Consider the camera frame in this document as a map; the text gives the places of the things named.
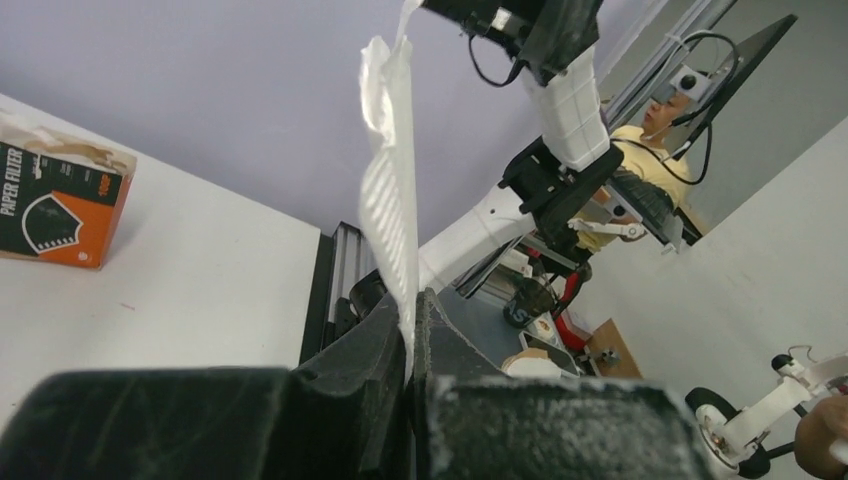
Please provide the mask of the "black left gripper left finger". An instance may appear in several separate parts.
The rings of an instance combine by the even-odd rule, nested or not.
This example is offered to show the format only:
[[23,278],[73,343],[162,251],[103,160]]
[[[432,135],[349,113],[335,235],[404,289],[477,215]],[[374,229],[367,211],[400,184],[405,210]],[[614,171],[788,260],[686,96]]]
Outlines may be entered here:
[[406,360],[398,307],[385,295],[295,370],[292,478],[407,478]]

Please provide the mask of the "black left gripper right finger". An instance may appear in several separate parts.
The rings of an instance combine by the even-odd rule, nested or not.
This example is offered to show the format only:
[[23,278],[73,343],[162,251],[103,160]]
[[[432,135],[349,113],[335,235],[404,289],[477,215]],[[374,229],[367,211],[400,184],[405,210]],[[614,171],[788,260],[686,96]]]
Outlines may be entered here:
[[438,295],[418,294],[413,432],[419,479],[495,479],[504,471],[507,409],[499,373],[452,324]]

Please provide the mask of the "white paper coffee filter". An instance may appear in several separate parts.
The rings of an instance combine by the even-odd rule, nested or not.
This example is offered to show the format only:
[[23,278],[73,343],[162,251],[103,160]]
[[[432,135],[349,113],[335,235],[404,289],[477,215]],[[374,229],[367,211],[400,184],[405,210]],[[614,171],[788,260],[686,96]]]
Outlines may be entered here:
[[379,273],[397,303],[405,378],[413,373],[419,292],[418,215],[411,56],[406,29],[420,1],[403,3],[393,45],[373,37],[361,50],[360,106],[373,158],[360,184],[358,215]]

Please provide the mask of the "orange black coffee filter box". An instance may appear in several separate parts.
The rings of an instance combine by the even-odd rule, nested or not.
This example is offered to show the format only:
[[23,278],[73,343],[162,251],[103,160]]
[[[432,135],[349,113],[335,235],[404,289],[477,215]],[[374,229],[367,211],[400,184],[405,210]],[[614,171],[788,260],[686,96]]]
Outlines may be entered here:
[[2,257],[100,269],[136,166],[121,149],[2,111]]

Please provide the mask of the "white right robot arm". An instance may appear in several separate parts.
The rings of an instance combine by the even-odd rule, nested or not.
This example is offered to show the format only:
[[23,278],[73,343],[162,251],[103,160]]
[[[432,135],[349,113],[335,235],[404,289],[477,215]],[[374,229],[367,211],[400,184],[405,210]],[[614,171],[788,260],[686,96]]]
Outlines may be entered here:
[[507,242],[538,231],[560,240],[568,221],[621,165],[605,125],[594,69],[599,1],[424,1],[470,41],[497,45],[510,61],[500,82],[522,84],[541,134],[506,166],[466,214],[421,246],[419,286],[435,292]]

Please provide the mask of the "black mug with letters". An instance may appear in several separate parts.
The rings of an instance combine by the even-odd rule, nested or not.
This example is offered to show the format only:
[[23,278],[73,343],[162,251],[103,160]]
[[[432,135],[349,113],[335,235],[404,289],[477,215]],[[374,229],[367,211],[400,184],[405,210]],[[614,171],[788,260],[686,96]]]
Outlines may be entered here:
[[525,278],[504,305],[502,314],[508,325],[522,329],[544,313],[550,312],[556,304],[556,293],[547,279]]

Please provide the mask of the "person in yellow shirt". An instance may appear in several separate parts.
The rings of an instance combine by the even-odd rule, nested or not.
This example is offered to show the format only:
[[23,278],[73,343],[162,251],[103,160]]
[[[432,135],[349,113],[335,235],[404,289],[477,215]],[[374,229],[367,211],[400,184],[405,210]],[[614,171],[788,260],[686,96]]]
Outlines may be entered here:
[[685,113],[691,99],[682,93],[665,102],[650,101],[642,123],[624,125],[611,133],[611,143],[624,155],[621,172],[624,178],[638,179],[657,192],[663,207],[671,211],[679,207],[695,182],[686,157],[674,159],[665,140],[672,122]]

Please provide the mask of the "black monitor screen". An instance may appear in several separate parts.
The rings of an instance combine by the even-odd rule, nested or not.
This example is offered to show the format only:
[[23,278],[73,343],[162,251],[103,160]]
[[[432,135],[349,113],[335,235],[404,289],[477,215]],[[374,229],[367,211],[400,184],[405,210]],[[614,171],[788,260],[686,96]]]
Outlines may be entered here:
[[669,137],[667,147],[673,158],[683,156],[706,131],[707,124],[722,111],[797,20],[797,15],[786,15],[743,41],[735,42],[735,49],[713,72],[712,85],[703,101],[683,117],[685,122]]

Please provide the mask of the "aluminium rail frame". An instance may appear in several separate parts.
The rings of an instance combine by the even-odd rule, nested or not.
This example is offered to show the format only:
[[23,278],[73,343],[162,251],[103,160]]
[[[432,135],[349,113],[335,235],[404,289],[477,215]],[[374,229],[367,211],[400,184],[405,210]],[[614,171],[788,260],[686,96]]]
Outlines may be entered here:
[[307,362],[360,321],[352,306],[354,285],[375,268],[361,230],[346,222],[319,238],[299,362]]

